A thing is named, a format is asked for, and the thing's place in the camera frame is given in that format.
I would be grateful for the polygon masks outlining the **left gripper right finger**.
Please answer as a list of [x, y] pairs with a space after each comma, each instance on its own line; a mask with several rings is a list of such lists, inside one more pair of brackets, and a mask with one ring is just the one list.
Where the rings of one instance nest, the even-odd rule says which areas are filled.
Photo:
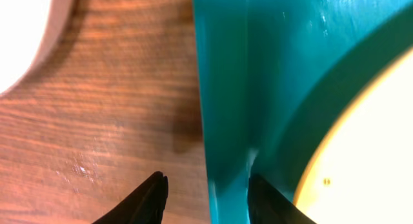
[[259, 174], [249, 179], [247, 201], [251, 224], [316, 224]]

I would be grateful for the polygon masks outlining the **white plate with ketchup streak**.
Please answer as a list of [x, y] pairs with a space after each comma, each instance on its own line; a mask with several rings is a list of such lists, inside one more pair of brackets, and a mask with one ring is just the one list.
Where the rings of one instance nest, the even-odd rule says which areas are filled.
[[75, 0], [1, 0], [1, 94], [51, 54]]

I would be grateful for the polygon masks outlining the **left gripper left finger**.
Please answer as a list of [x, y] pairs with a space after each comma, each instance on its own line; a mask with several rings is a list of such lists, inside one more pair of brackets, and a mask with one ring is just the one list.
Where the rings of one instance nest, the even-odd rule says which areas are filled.
[[168, 198], [168, 178], [154, 172], [123, 201], [93, 224], [161, 224]]

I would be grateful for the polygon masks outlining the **turquoise plastic tray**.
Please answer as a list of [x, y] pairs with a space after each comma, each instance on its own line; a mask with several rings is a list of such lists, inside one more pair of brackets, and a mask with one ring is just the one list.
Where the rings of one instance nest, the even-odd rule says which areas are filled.
[[340, 113], [412, 46], [412, 0], [193, 0], [212, 223], [250, 176], [292, 199]]

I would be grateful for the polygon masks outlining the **yellow-green plate with ketchup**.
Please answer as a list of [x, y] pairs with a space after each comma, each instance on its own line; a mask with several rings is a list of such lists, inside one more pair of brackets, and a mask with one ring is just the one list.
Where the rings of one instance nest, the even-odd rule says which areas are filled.
[[294, 205], [316, 223], [412, 222], [412, 52], [375, 78], [329, 130]]

